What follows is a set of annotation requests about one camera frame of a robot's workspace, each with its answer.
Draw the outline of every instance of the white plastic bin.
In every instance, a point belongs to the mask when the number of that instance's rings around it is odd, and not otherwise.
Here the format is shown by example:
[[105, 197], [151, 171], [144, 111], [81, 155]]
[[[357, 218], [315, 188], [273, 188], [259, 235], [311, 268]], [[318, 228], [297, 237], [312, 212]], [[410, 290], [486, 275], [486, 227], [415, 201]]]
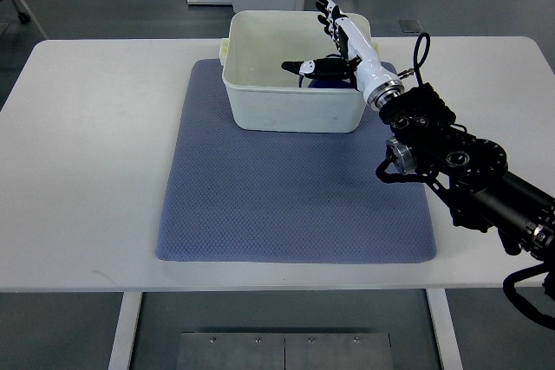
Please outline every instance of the white plastic bin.
[[[276, 132], [347, 133], [366, 103], [354, 88], [299, 88], [283, 61], [337, 54], [317, 12], [246, 10], [232, 19], [221, 53], [233, 118], [242, 128]], [[370, 36], [368, 20], [349, 14]]]

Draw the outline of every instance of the white table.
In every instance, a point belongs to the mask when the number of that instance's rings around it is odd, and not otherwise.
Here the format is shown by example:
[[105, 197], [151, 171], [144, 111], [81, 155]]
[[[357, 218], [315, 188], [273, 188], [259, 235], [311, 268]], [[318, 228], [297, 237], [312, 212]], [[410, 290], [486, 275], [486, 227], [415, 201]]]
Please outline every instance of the white table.
[[[384, 61], [411, 66], [414, 38], [374, 41]], [[190, 70], [218, 52], [219, 40], [46, 41], [35, 48], [0, 113], [0, 290], [124, 291], [121, 317], [134, 321], [143, 291], [497, 287], [535, 264], [527, 254], [506, 255], [493, 230], [453, 227], [432, 192], [438, 253], [425, 263], [157, 259]], [[512, 172], [555, 195], [555, 76], [533, 41], [433, 38], [422, 76], [470, 133], [507, 150]], [[444, 301], [443, 291], [428, 293]]]

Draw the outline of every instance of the black cable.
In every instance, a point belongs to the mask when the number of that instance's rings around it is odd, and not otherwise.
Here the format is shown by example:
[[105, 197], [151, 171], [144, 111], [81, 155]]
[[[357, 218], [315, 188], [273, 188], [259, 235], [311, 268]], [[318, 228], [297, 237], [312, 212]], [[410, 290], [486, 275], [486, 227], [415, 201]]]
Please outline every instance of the black cable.
[[503, 282], [503, 292], [512, 305], [526, 318], [536, 322], [542, 327], [555, 330], [555, 318], [539, 312], [526, 298], [515, 288], [517, 282], [551, 272], [552, 268], [547, 263], [541, 263], [528, 269], [522, 269], [509, 275]]
[[409, 174], [403, 175], [402, 173], [389, 173], [386, 172], [388, 167], [395, 161], [395, 156], [391, 153], [391, 150], [388, 148], [386, 158], [378, 167], [375, 169], [375, 175], [378, 179], [380, 179], [384, 184], [408, 184], [413, 182], [418, 182], [421, 184], [430, 184], [430, 178], [425, 177], [419, 174]]
[[[420, 53], [420, 44], [422, 42], [422, 39], [426, 39], [426, 48], [424, 49], [424, 54], [422, 55], [422, 58], [420, 59], [420, 61], [418, 61], [418, 55]], [[430, 50], [430, 35], [428, 32], [422, 32], [421, 34], [418, 35], [418, 39], [416, 40], [416, 45], [415, 45], [415, 52], [413, 53], [413, 67], [415, 69], [416, 80], [418, 81], [419, 86], [423, 84], [422, 77], [420, 75], [420, 67], [424, 64], [424, 62], [426, 61], [426, 58], [428, 58], [429, 50]]]

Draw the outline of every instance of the blue object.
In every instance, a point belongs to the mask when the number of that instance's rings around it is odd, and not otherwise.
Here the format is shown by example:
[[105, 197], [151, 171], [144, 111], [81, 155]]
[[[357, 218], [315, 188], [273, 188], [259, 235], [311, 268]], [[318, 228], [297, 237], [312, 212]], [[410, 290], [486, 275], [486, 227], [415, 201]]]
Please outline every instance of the blue object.
[[382, 61], [382, 67], [384, 67], [388, 71], [391, 71], [393, 74], [397, 74], [397, 70], [391, 62]]
[[247, 131], [219, 60], [197, 62], [156, 255], [174, 261], [419, 263], [435, 256], [421, 184], [385, 185], [391, 136], [365, 112], [353, 133]]

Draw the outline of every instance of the robotic arm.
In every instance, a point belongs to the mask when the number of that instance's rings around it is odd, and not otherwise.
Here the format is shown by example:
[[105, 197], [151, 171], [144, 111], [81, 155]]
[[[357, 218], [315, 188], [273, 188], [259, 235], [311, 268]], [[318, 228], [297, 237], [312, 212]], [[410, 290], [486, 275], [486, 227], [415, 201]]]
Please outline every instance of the robotic arm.
[[[541, 314], [514, 288], [516, 282], [548, 273], [545, 293], [555, 300], [555, 198], [510, 173], [503, 148], [456, 124], [454, 112], [422, 82], [428, 34], [416, 42], [414, 69], [397, 75], [382, 66], [369, 40], [333, 1], [318, 1], [323, 13], [318, 20], [342, 60], [284, 62], [282, 68], [308, 78], [350, 78], [394, 135], [386, 140], [386, 157], [376, 176], [386, 183], [426, 184], [449, 208], [455, 226], [482, 232], [496, 227], [507, 254], [529, 251], [540, 263], [510, 275], [503, 289], [520, 312], [555, 330], [555, 319]], [[426, 49], [418, 62], [424, 39]], [[413, 73], [418, 87], [405, 92], [401, 78]], [[397, 173], [388, 172], [391, 165]], [[448, 187], [438, 180], [440, 173], [448, 177]]]

